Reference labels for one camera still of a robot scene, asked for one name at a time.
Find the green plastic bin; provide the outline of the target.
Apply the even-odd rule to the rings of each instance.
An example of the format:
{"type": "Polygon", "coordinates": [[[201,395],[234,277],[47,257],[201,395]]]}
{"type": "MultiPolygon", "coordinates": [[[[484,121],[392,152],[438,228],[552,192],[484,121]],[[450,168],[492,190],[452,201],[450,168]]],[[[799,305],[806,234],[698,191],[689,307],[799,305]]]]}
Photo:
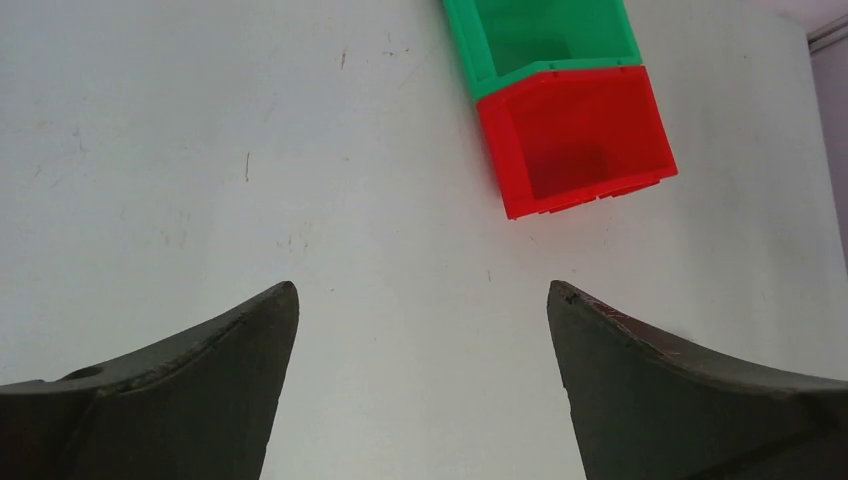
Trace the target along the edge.
{"type": "Polygon", "coordinates": [[[443,6],[475,102],[538,73],[642,63],[621,0],[454,0],[443,6]]]}

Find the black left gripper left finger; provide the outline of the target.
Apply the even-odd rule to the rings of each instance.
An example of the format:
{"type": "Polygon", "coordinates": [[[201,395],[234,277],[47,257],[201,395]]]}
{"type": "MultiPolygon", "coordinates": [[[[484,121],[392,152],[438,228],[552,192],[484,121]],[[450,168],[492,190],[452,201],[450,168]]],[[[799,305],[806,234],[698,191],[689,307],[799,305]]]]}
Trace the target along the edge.
{"type": "Polygon", "coordinates": [[[299,320],[279,283],[58,380],[1,389],[5,479],[256,479],[299,320]]]}

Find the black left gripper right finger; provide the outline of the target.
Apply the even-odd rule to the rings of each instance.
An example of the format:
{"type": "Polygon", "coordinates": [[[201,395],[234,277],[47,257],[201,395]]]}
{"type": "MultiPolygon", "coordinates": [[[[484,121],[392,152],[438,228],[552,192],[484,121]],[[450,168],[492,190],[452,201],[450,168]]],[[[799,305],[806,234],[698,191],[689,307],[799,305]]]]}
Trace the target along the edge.
{"type": "Polygon", "coordinates": [[[847,385],[700,346],[560,280],[547,316],[590,479],[843,479],[847,385]]]}

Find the red plastic bin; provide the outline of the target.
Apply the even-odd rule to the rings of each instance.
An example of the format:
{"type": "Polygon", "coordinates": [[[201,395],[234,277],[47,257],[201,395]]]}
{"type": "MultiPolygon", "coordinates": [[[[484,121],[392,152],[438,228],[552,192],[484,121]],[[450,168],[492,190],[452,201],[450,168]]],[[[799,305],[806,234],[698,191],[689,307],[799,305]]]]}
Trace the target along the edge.
{"type": "Polygon", "coordinates": [[[482,98],[476,110],[511,220],[678,173],[643,66],[534,74],[482,98]]]}

